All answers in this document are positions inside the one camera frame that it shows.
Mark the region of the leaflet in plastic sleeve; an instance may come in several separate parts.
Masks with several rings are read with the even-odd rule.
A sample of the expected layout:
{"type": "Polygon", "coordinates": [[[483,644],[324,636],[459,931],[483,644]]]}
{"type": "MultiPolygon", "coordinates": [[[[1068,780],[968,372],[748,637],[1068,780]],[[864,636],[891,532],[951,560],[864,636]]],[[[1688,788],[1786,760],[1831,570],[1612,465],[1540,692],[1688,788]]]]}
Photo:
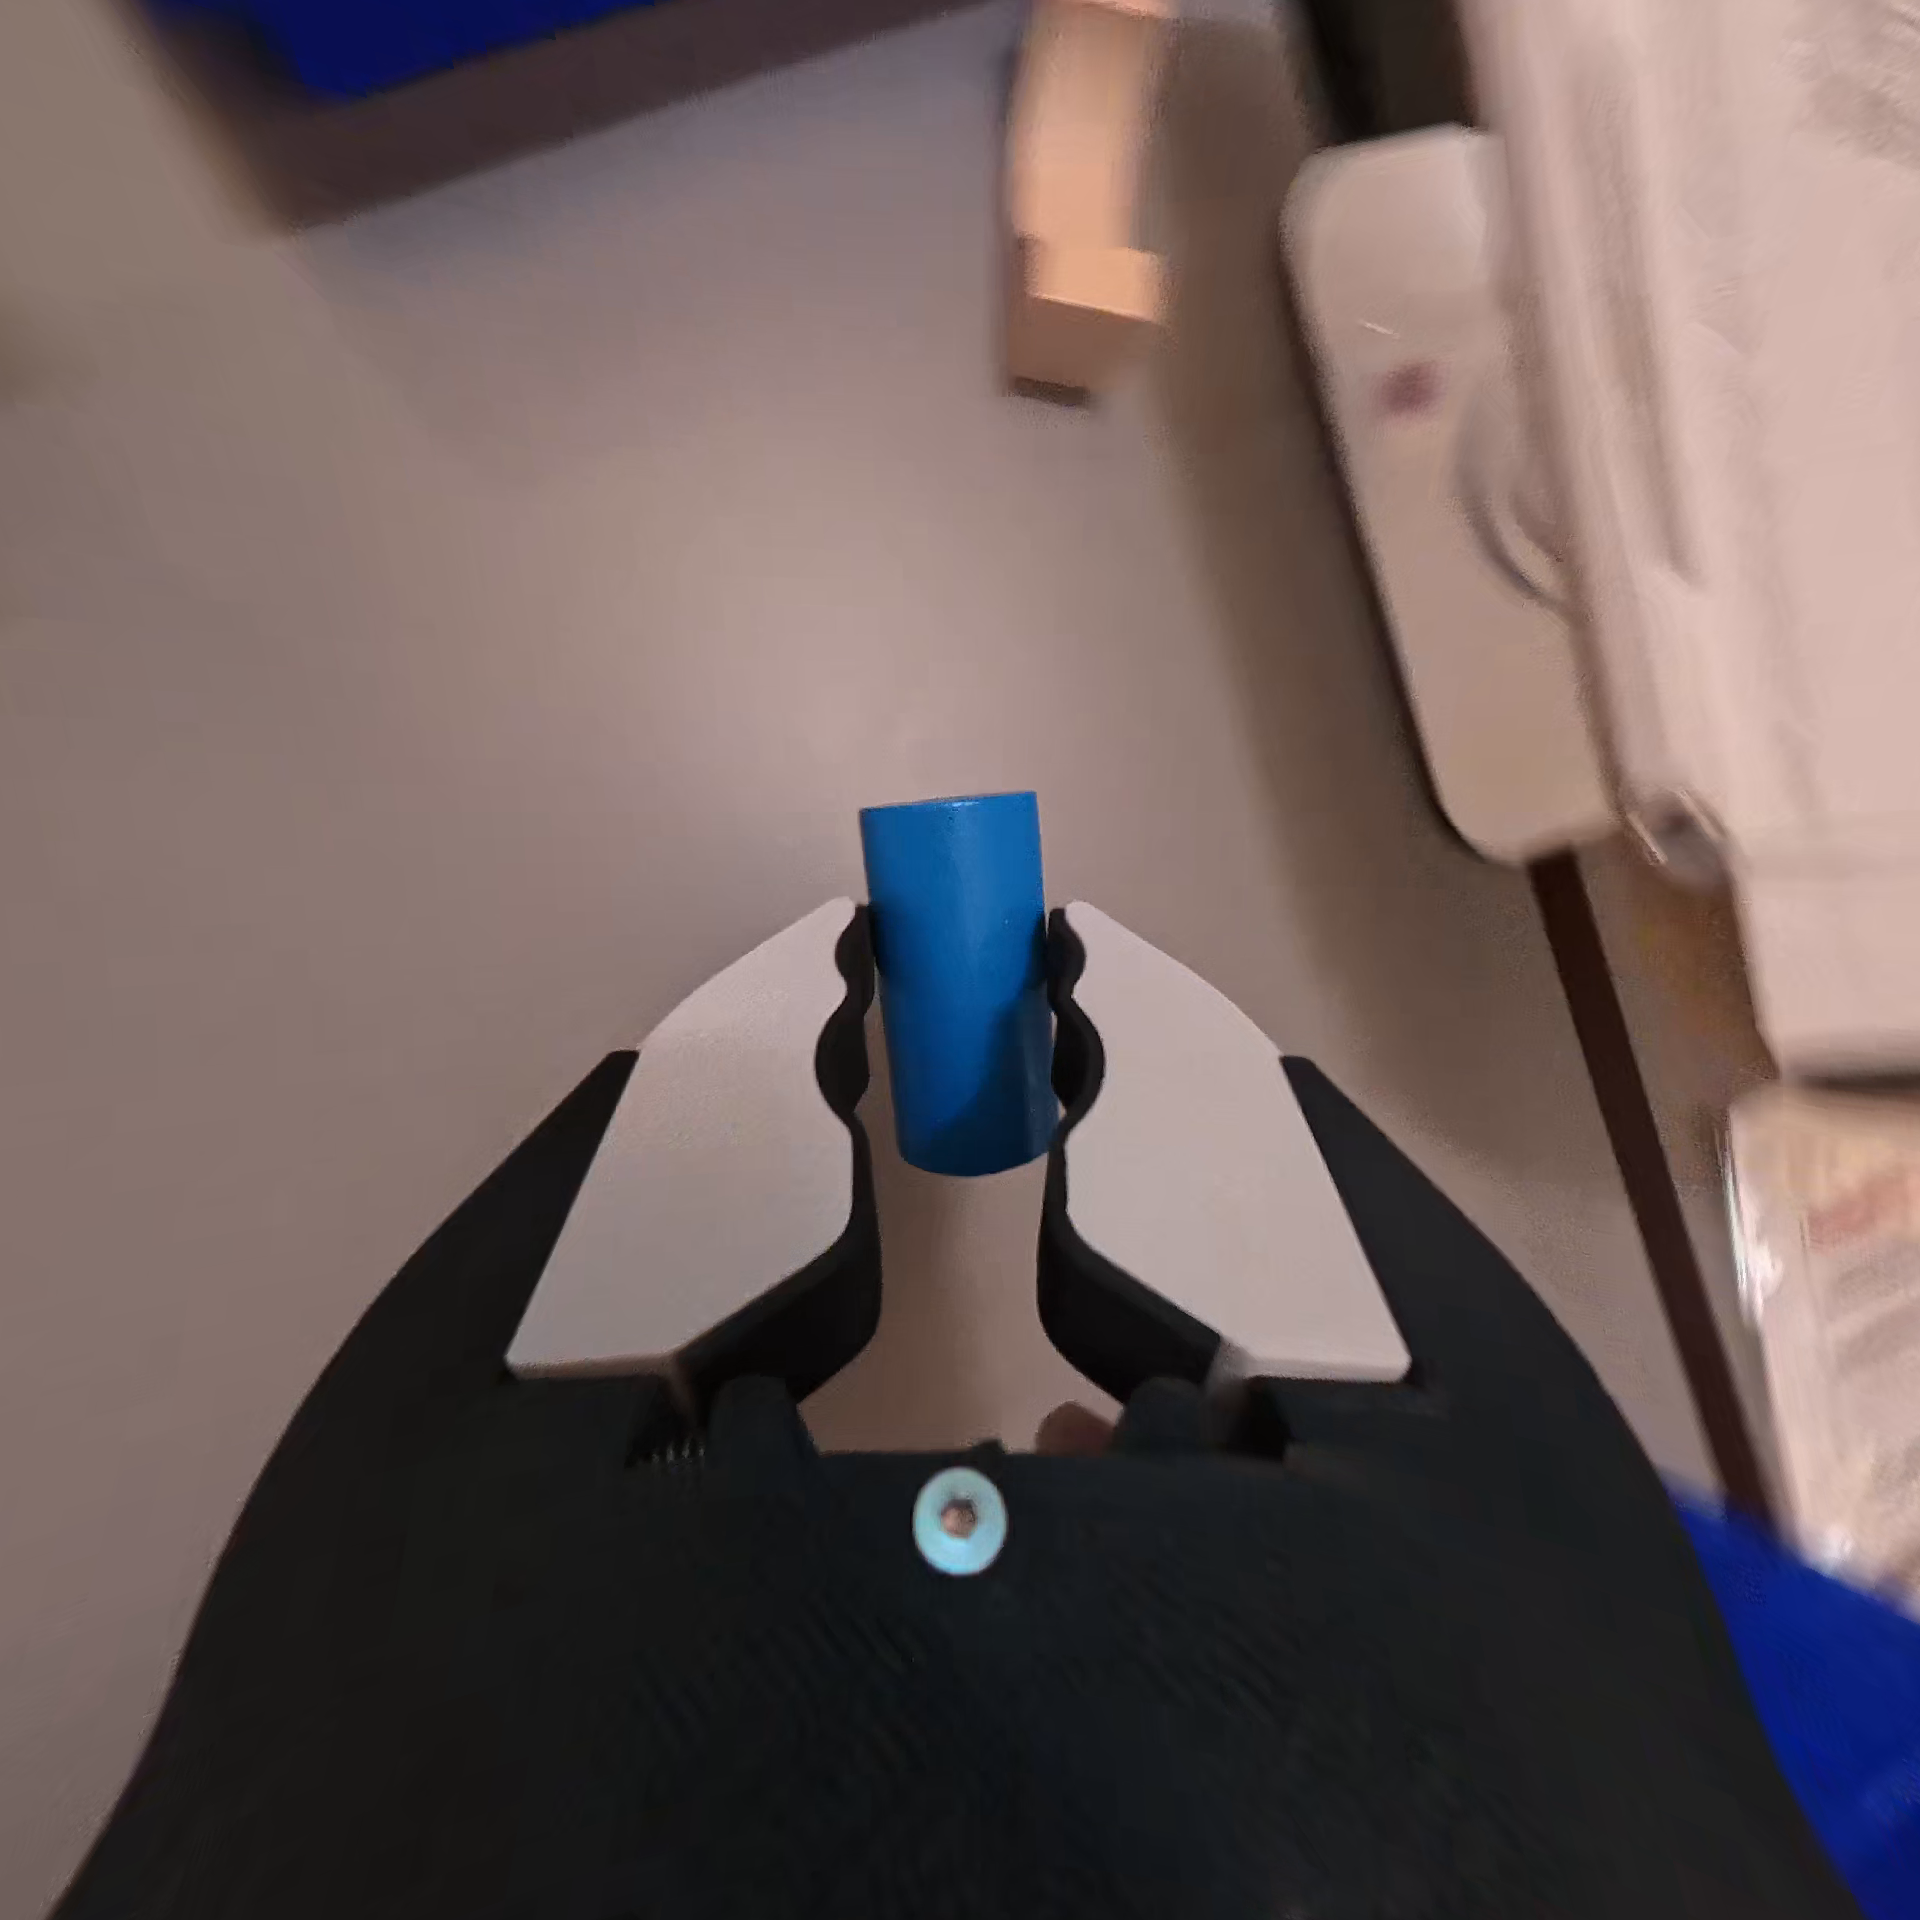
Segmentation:
{"type": "Polygon", "coordinates": [[[1915,1100],[1756,1089],[1728,1114],[1724,1167],[1791,1539],[1915,1613],[1915,1100]]]}

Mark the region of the blue wooden cylinder block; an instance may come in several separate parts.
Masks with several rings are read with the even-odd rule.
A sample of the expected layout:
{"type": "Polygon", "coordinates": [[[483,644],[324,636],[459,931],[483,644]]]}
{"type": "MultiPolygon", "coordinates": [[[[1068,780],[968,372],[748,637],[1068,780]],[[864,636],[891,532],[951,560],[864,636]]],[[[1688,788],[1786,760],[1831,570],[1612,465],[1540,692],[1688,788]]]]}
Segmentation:
{"type": "Polygon", "coordinates": [[[951,1179],[1047,1155],[1047,900],[1034,792],[864,807],[880,1023],[903,1162],[951,1179]]]}

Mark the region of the blue plastic storage bin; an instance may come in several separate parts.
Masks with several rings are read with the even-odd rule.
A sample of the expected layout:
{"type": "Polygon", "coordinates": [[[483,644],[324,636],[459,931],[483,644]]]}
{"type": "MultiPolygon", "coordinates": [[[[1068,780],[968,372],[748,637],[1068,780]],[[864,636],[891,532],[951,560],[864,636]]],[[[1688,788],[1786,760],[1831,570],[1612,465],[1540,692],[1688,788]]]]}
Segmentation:
{"type": "Polygon", "coordinates": [[[190,51],[250,81],[327,106],[432,81],[518,53],[653,3],[139,3],[134,11],[190,51]]]}
{"type": "Polygon", "coordinates": [[[1917,1620],[1674,1495],[1767,1740],[1864,1915],[1917,1915],[1917,1620]]]}

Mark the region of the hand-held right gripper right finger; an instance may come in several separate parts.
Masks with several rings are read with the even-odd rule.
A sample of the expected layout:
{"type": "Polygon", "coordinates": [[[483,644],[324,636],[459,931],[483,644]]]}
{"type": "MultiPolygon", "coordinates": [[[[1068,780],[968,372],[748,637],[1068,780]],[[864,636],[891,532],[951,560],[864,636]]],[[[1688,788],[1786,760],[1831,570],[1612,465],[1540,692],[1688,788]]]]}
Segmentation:
{"type": "Polygon", "coordinates": [[[1047,922],[1060,1125],[1040,1324],[1116,1404],[1155,1380],[1402,1385],[1413,1356],[1283,1049],[1091,903],[1047,922]]]}

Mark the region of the natural wooden arch block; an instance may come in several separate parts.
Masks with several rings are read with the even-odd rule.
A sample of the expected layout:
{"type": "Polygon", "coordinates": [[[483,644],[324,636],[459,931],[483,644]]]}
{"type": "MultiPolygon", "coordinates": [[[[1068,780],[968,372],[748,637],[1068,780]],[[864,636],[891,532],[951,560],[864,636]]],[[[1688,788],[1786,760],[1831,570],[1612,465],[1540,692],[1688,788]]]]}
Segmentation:
{"type": "Polygon", "coordinates": [[[1101,396],[1166,320],[1146,169],[1176,8],[1035,3],[1006,106],[1000,363],[1019,394],[1101,396]]]}

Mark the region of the printed instruction sheet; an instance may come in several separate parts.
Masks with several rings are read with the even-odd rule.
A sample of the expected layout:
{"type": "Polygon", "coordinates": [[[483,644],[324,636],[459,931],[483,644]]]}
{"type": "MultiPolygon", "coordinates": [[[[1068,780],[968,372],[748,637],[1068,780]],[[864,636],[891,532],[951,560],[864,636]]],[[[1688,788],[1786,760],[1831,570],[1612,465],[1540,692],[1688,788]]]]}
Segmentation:
{"type": "Polygon", "coordinates": [[[1462,17],[1615,805],[1778,1068],[1915,1077],[1915,4],[1462,17]]]}

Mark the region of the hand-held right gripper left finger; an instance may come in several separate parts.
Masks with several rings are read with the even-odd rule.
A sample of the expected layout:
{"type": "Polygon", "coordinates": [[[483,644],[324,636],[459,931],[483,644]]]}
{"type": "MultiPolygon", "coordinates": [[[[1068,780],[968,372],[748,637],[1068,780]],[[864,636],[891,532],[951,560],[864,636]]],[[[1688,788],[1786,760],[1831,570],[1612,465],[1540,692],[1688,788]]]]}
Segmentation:
{"type": "Polygon", "coordinates": [[[514,1378],[648,1377],[683,1410],[804,1402],[877,1328],[868,909],[832,898],[637,1044],[508,1346],[514,1378]]]}

